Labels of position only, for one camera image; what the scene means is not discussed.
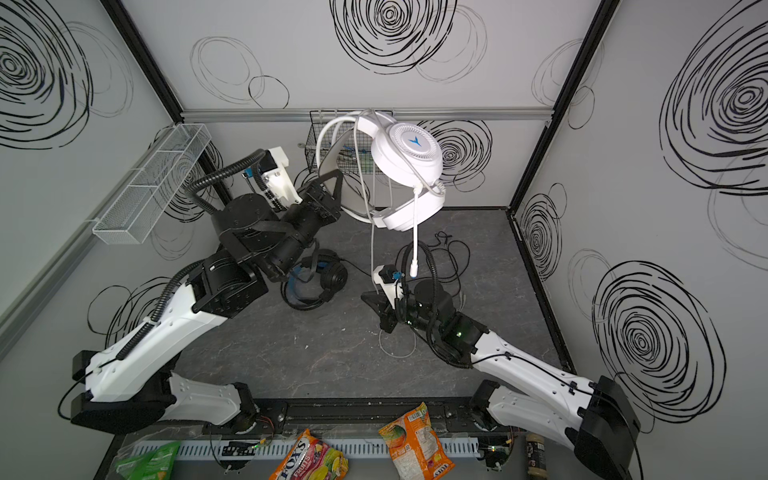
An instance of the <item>gray floor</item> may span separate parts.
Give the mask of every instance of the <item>gray floor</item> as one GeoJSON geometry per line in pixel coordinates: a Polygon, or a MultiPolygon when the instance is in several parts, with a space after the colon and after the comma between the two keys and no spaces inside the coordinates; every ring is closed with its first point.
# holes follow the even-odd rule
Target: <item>gray floor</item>
{"type": "MultiPolygon", "coordinates": [[[[440,230],[472,249],[461,277],[464,313],[526,352],[559,365],[504,212],[441,211],[419,225],[419,238],[434,243],[440,230]]],[[[321,247],[368,269],[369,235],[366,224],[342,215],[318,239],[321,247]]],[[[376,265],[393,263],[410,238],[410,231],[378,229],[376,265]]],[[[462,265],[465,249],[456,245],[452,251],[462,265]]],[[[439,274],[450,274],[447,256],[438,253],[436,260],[439,274]]],[[[426,263],[419,264],[425,273],[426,263]]],[[[270,284],[267,295],[189,345],[176,371],[201,382],[245,382],[257,398],[470,396],[485,378],[475,370],[447,366],[421,340],[408,358],[387,356],[379,347],[378,317],[359,298],[373,290],[370,277],[352,267],[346,288],[310,312],[289,308],[278,288],[270,284]]],[[[446,286],[449,292],[455,289],[455,284],[446,286]]],[[[403,326],[392,335],[382,334],[381,341],[397,356],[407,355],[414,345],[412,332],[403,326]]]]}

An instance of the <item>candy wrapper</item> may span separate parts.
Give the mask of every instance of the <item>candy wrapper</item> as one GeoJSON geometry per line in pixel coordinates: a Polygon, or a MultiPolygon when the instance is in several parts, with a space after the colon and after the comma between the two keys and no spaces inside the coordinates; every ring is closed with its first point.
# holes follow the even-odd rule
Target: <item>candy wrapper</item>
{"type": "Polygon", "coordinates": [[[125,480],[170,480],[181,442],[171,442],[153,452],[120,460],[115,471],[125,480]]]}
{"type": "Polygon", "coordinates": [[[344,454],[304,430],[270,480],[340,480],[349,465],[344,454]]]}
{"type": "Polygon", "coordinates": [[[402,480],[437,480],[453,468],[432,430],[424,403],[379,430],[379,435],[402,480]]]}

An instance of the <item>green snack bag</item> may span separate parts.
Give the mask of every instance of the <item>green snack bag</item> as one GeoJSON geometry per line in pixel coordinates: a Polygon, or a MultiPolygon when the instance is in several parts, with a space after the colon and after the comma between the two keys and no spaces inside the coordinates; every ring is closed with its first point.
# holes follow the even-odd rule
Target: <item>green snack bag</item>
{"type": "Polygon", "coordinates": [[[125,480],[170,480],[170,471],[181,442],[172,442],[153,452],[120,460],[115,471],[125,480]]]}

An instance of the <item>orange snack bag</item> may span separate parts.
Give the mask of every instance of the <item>orange snack bag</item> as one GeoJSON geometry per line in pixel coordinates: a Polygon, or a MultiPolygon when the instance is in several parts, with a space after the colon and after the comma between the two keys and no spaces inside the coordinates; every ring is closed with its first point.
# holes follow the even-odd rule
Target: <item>orange snack bag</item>
{"type": "Polygon", "coordinates": [[[344,454],[304,430],[270,480],[341,480],[349,470],[344,454]]]}
{"type": "Polygon", "coordinates": [[[379,430],[402,480],[437,480],[453,468],[422,404],[379,430]]]}

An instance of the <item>black headphones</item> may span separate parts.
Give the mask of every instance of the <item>black headphones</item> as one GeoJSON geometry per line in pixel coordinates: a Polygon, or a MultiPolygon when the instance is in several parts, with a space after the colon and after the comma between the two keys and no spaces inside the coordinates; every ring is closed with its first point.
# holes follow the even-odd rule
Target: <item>black headphones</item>
{"type": "Polygon", "coordinates": [[[348,275],[346,267],[342,265],[336,252],[321,248],[315,250],[311,257],[304,257],[293,266],[288,281],[283,282],[280,286],[280,294],[283,297],[283,301],[295,310],[314,310],[329,302],[337,292],[344,288],[348,275]],[[311,269],[312,273],[309,278],[303,280],[299,277],[299,273],[305,268],[311,269]],[[295,282],[308,283],[314,278],[315,273],[320,274],[320,286],[323,288],[323,292],[317,297],[310,298],[296,295],[295,282]],[[299,300],[299,303],[293,303],[289,300],[288,289],[299,300]]]}

